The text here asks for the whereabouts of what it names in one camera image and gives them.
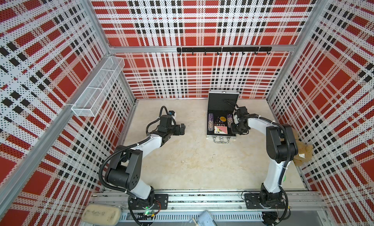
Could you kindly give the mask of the silver aluminium poker case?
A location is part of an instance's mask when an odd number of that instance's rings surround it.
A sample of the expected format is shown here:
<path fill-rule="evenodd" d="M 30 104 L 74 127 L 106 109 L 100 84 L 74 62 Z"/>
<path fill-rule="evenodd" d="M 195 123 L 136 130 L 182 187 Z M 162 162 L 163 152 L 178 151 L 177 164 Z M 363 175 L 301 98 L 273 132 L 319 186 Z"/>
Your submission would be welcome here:
<path fill-rule="evenodd" d="M 206 137 L 216 144 L 236 138 L 231 126 L 239 98 L 238 91 L 210 90 L 208 93 Z"/>

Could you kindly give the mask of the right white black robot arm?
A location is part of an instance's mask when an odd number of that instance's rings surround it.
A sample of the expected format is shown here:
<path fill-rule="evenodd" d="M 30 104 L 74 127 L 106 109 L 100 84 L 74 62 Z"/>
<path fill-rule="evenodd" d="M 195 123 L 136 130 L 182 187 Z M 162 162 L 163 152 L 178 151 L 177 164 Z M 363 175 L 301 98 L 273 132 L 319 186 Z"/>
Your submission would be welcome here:
<path fill-rule="evenodd" d="M 298 154 L 296 139 L 290 125 L 281 125 L 257 114 L 249 114 L 246 107 L 233 113 L 231 129 L 234 134 L 244 135 L 255 129 L 266 136 L 266 152 L 270 164 L 265 181 L 261 185 L 259 201 L 263 208 L 271 208 L 285 195 L 282 182 L 286 170 Z"/>

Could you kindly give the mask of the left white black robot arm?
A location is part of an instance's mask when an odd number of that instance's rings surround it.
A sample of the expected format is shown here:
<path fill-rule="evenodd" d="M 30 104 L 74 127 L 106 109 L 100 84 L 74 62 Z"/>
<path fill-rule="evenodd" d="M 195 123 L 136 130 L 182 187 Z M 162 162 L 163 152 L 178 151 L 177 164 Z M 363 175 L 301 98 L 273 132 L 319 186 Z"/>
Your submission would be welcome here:
<path fill-rule="evenodd" d="M 154 188 L 141 180 L 143 158 L 161 148 L 172 136 L 185 134 L 185 124 L 177 124 L 174 116 L 161 115 L 153 125 L 155 130 L 146 131 L 147 137 L 132 145 L 116 147 L 114 153 L 101 164 L 98 178 L 110 190 L 124 192 L 131 200 L 136 200 L 144 208 L 152 207 L 155 202 Z"/>

